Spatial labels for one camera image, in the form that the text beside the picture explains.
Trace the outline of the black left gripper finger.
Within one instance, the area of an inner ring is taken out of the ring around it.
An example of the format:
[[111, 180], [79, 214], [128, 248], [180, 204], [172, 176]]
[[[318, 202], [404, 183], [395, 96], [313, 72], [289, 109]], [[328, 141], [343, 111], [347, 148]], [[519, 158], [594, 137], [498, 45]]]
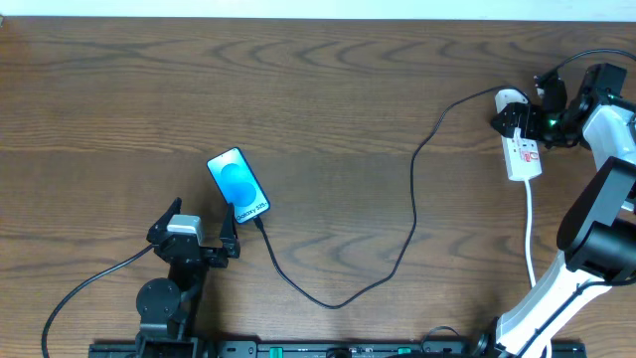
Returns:
[[228, 209], [223, 220], [219, 239], [225, 249], [237, 249], [239, 247], [235, 221], [235, 206], [233, 204], [228, 204]]
[[177, 197], [167, 211], [149, 228], [148, 241], [164, 241], [168, 236], [168, 224], [171, 219], [181, 213], [182, 199]]

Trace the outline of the white power strip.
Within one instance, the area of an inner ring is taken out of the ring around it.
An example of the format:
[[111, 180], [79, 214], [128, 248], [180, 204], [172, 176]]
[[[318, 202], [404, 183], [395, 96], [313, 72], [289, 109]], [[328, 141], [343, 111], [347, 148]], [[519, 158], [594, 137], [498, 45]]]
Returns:
[[501, 135], [508, 178], [515, 182], [530, 182], [542, 174], [537, 143], [519, 136], [516, 129], [513, 138]]

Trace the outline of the blue Samsung Galaxy smartphone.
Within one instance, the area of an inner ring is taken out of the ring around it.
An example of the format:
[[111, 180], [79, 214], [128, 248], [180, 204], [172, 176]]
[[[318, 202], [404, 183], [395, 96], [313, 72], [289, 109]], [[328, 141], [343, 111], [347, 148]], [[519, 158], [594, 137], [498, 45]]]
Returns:
[[270, 202], [238, 147], [210, 159], [207, 167], [224, 199], [234, 206], [238, 224], [246, 223], [270, 209]]

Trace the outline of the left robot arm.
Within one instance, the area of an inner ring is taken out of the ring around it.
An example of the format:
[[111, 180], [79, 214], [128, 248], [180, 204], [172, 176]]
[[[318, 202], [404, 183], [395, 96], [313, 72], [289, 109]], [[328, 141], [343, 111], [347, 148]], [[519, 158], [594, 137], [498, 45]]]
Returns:
[[140, 315], [137, 357], [215, 357], [216, 345], [194, 335], [199, 303], [210, 269], [225, 269], [240, 254], [235, 207], [228, 205], [221, 244], [206, 247], [201, 218], [181, 213], [177, 198], [150, 227], [146, 240], [169, 265], [168, 275], [146, 282], [136, 297]]

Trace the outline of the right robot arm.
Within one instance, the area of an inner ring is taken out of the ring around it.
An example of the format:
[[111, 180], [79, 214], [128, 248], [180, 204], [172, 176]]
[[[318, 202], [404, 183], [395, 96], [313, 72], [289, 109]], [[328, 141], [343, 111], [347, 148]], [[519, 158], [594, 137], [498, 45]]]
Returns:
[[557, 254], [547, 272], [510, 311], [496, 318], [473, 353], [483, 357], [544, 357], [553, 337], [588, 303], [612, 287], [635, 282], [635, 226], [620, 219], [635, 209], [635, 105], [621, 90], [625, 69], [589, 67], [574, 98], [557, 69], [535, 79], [533, 104], [518, 89], [497, 91], [492, 127], [512, 144], [507, 159], [525, 163], [547, 148], [581, 145], [596, 174], [563, 217]]

